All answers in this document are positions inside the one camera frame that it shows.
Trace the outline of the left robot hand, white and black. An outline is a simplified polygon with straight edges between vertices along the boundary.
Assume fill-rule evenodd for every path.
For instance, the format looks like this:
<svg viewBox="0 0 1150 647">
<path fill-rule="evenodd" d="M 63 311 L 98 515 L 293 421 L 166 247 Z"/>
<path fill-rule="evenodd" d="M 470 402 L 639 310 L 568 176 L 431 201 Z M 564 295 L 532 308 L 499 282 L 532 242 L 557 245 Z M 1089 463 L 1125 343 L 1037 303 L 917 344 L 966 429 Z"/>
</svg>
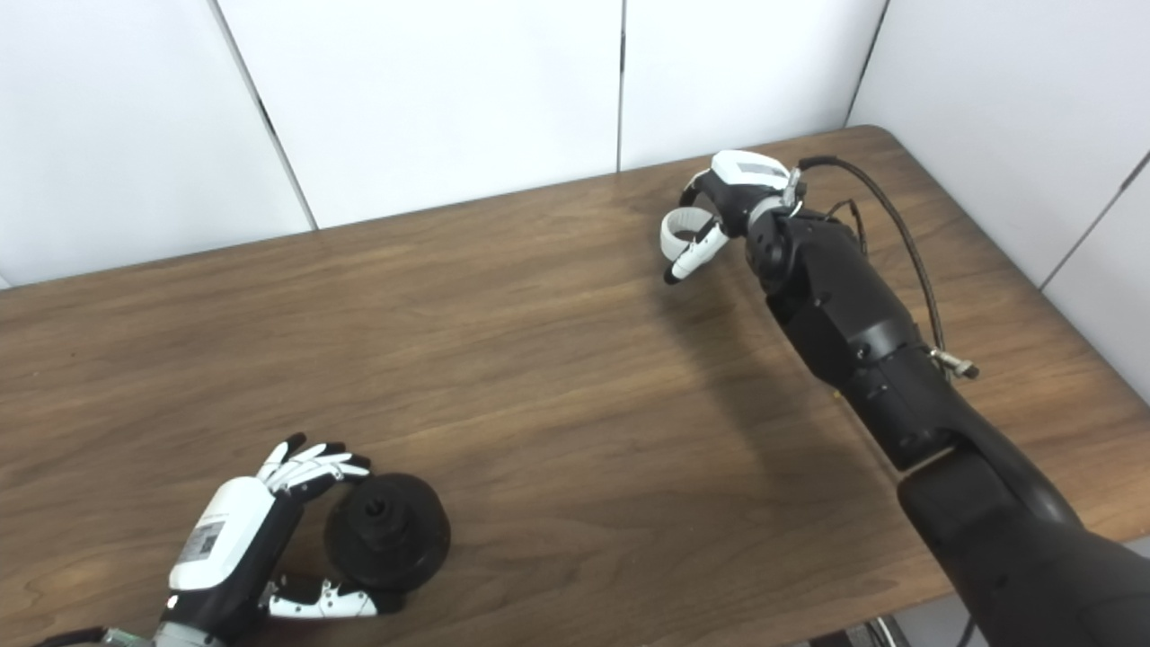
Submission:
<svg viewBox="0 0 1150 647">
<path fill-rule="evenodd" d="M 327 578 L 289 581 L 275 573 L 305 504 L 338 483 L 362 483 L 369 459 L 342 442 L 274 447 L 259 470 L 215 492 L 169 573 L 156 646 L 233 646 L 270 618 L 334 621 L 402 610 L 405 596 Z"/>
</svg>

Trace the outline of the right robot hand, white and black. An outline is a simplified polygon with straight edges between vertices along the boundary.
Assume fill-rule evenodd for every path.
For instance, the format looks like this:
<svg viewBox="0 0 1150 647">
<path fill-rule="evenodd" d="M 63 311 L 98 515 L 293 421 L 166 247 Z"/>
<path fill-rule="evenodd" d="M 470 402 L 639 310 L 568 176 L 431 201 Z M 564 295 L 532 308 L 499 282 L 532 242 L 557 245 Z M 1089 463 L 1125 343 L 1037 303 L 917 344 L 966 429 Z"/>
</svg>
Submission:
<svg viewBox="0 0 1150 647">
<path fill-rule="evenodd" d="M 669 261 L 664 282 L 687 279 L 762 216 L 796 216 L 804 197 L 800 169 L 750 151 L 715 153 L 661 221 L 660 249 Z"/>
</svg>

